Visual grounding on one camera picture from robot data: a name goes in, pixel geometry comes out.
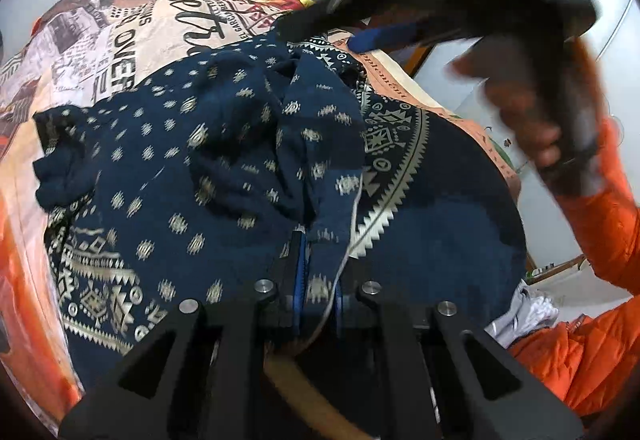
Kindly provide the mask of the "person's right hand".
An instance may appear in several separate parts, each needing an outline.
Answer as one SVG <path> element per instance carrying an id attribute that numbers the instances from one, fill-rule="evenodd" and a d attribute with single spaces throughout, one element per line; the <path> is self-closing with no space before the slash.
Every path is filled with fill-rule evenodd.
<path id="1" fill-rule="evenodd" d="M 482 80 L 486 100 L 514 134 L 518 148 L 540 169 L 558 163 L 561 130 L 548 118 L 523 44 L 509 35 L 481 38 L 449 67 L 462 78 Z"/>

